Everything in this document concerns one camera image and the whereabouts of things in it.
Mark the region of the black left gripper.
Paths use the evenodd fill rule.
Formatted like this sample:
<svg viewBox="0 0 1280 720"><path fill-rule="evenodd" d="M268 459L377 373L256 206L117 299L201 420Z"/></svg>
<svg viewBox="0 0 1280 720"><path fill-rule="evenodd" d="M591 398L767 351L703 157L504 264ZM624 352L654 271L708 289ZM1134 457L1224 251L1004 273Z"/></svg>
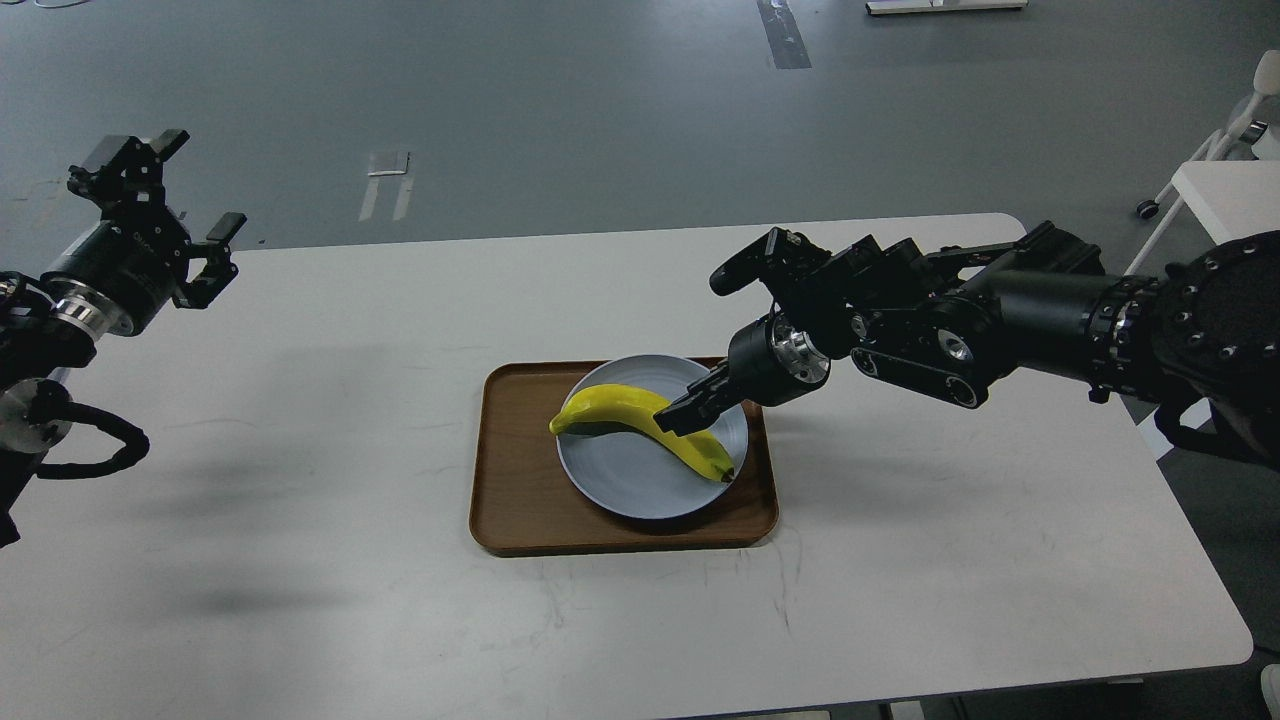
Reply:
<svg viewBox="0 0 1280 720"><path fill-rule="evenodd" d="M189 233L166 202L164 165L187 142L187 129L155 138L110 135L81 165L68 168L67 190L91 201L101 220L40 275L47 290L87 287L111 301L120 318L113 334L138 336L172 300L204 310L237 278L230 242L247 215L227 211L189 243ZM204 260L187 281L189 260Z"/></svg>

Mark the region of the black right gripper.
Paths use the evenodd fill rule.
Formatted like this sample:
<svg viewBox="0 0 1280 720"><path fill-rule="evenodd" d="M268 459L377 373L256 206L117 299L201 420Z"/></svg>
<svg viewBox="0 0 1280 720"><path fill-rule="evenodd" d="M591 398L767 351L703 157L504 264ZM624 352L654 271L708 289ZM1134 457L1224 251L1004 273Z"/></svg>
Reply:
<svg viewBox="0 0 1280 720"><path fill-rule="evenodd" d="M776 407L809 395L831 373L829 357L785 314L767 314L737 331L726 361L690 383L685 395L654 418L668 419L668 432L690 436L709 429L746 400Z"/></svg>

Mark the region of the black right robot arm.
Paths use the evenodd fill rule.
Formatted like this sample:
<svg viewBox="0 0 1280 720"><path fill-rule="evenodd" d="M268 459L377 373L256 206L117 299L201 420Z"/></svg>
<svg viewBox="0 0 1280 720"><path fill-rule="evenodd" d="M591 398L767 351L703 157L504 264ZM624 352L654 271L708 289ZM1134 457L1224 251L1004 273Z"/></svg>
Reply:
<svg viewBox="0 0 1280 720"><path fill-rule="evenodd" d="M1085 383L1094 404L1153 404L1178 448L1276 469L1277 273L1274 231L1152 277L1108 274L1096 245L1051 222L1011 243L936 252L872 236L831 252L776 227L709 279L719 296L759 282L771 310L655 423L687 436L744 401L786 404L841 359L965 409L1029 368Z"/></svg>

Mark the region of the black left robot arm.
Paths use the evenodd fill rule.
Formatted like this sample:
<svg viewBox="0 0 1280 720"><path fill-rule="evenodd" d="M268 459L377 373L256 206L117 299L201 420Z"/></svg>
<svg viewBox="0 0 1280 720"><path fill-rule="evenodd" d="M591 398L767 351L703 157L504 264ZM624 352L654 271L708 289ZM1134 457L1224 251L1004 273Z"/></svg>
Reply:
<svg viewBox="0 0 1280 720"><path fill-rule="evenodd" d="M141 428L74 401L67 373L88 366L104 336L138 336L168 304L206 309L239 273L230 243L243 214L224 214L196 242L166 202L164 167L188 141L186 129L104 138L67 181L99 220L40 275L3 273L3 546L20 538L12 510L35 478L109 477L148 454Z"/></svg>

